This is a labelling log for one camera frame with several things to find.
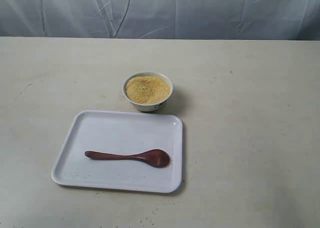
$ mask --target yellow powder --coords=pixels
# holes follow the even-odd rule
[[[170,93],[168,83],[157,76],[134,77],[129,80],[125,90],[132,101],[140,104],[160,102]]]

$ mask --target wooden spoon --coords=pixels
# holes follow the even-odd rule
[[[152,149],[141,154],[133,155],[108,154],[96,151],[86,151],[84,155],[91,159],[99,160],[137,160],[147,163],[156,168],[166,167],[170,163],[169,155],[160,149]]]

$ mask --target table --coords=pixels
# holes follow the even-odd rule
[[[0,59],[0,228],[319,227],[320,42],[0,38]],[[137,112],[141,70],[175,85],[180,189],[55,184],[76,113]]]

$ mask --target white plastic tray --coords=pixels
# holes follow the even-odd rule
[[[183,125],[172,115],[83,111],[69,130],[52,170],[60,185],[169,193],[182,178]],[[130,160],[91,160],[86,150],[136,154],[162,149],[170,156],[165,168]]]

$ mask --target bowl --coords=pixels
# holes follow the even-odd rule
[[[126,91],[126,87],[127,87],[127,83],[129,82],[130,79],[137,77],[137,76],[158,76],[161,77],[164,81],[166,81],[170,87],[170,92],[169,95],[164,99],[161,100],[160,102],[154,103],[154,104],[140,104],[140,103],[136,103],[134,101],[132,101],[128,95],[127,95],[127,91]],[[162,107],[168,100],[168,98],[170,97],[170,95],[172,94],[172,91],[174,90],[174,86],[172,85],[172,82],[170,81],[170,79],[161,74],[161,73],[157,73],[157,72],[152,72],[152,71],[147,71],[147,72],[140,72],[140,73],[136,73],[131,75],[129,78],[127,78],[127,80],[124,82],[123,86],[122,86],[122,92],[123,95],[125,96],[126,99],[129,100],[129,102],[138,110],[143,111],[143,112],[150,112],[150,111],[154,111],[159,109],[160,107]]]

